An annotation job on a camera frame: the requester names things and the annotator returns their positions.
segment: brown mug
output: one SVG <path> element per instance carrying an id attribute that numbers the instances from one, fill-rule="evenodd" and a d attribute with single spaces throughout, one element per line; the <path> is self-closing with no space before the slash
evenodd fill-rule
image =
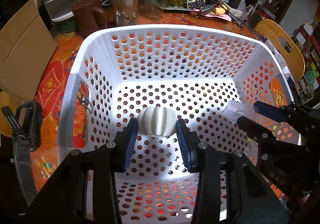
<path id="1" fill-rule="evenodd" d="M 101 8 L 101 0 L 79 0 L 72 5 L 71 10 L 83 38 L 108 27 L 108 18 Z"/>

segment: screw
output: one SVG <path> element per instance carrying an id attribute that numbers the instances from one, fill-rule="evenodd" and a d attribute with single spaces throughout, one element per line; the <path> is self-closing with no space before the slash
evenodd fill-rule
<path id="1" fill-rule="evenodd" d="M 241 152 L 240 150 L 235 150 L 234 154 L 238 157 L 241 157 L 243 155 L 243 152 Z"/>
<path id="2" fill-rule="evenodd" d="M 116 143 L 115 142 L 108 142 L 107 143 L 107 147 L 108 148 L 115 148 L 116 147 Z"/>
<path id="3" fill-rule="evenodd" d="M 208 147 L 208 144 L 206 142 L 200 142 L 198 144 L 198 147 L 201 149 L 201 150 L 204 150 Z"/>
<path id="4" fill-rule="evenodd" d="M 266 153 L 264 153 L 263 155 L 261 155 L 261 159 L 266 161 L 268 159 L 268 155 Z"/>
<path id="5" fill-rule="evenodd" d="M 78 156 L 80 154 L 80 151 L 78 149 L 74 149 L 71 151 L 71 156 Z"/>

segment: white plastic basket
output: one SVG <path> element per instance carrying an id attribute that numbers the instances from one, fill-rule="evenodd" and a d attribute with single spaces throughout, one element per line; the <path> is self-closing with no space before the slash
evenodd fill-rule
<path id="1" fill-rule="evenodd" d="M 84 81 L 94 112 L 87 112 L 82 151 L 113 140 L 130 117 L 158 105 L 185 119 L 202 142 L 225 152 L 242 150 L 254 162 L 257 144 L 224 118 L 222 110 L 229 100 L 275 105 L 269 86 L 275 77 L 287 102 L 292 101 L 271 51 L 238 34 L 170 24 L 97 31 L 84 40 L 71 69 L 61 108 L 58 160 L 72 149 L 76 96 Z M 300 142 L 299 134 L 287 124 L 262 116 L 260 123 L 271 129 L 276 126 L 274 135 L 284 141 Z M 123 223 L 190 222 L 197 180 L 198 174 L 188 173 L 183 166 L 176 135 L 150 137 L 139 132 L 129 169 L 116 175 Z M 227 205 L 223 172 L 221 186 L 223 219 Z M 89 216 L 91 207 L 88 202 Z"/>

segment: table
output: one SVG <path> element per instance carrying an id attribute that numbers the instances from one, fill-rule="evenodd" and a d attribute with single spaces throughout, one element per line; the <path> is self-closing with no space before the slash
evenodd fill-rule
<path id="1" fill-rule="evenodd" d="M 234 23 L 223 20 L 199 19 L 191 17 L 188 13 L 166 12 L 160 20 L 148 20 L 140 17 L 139 23 L 196 25 L 255 38 L 254 33 L 247 27 L 240 28 Z M 15 146 L 14 149 L 18 179 L 28 205 L 31 204 L 36 194 L 58 167 L 57 133 L 60 109 L 72 64 L 83 41 L 77 32 L 59 33 L 55 40 L 58 48 L 44 71 L 35 97 L 43 109 L 40 147 L 34 152 L 22 150 L 19 146 Z M 86 111 L 77 101 L 73 128 L 75 148 L 84 145 L 85 116 Z"/>

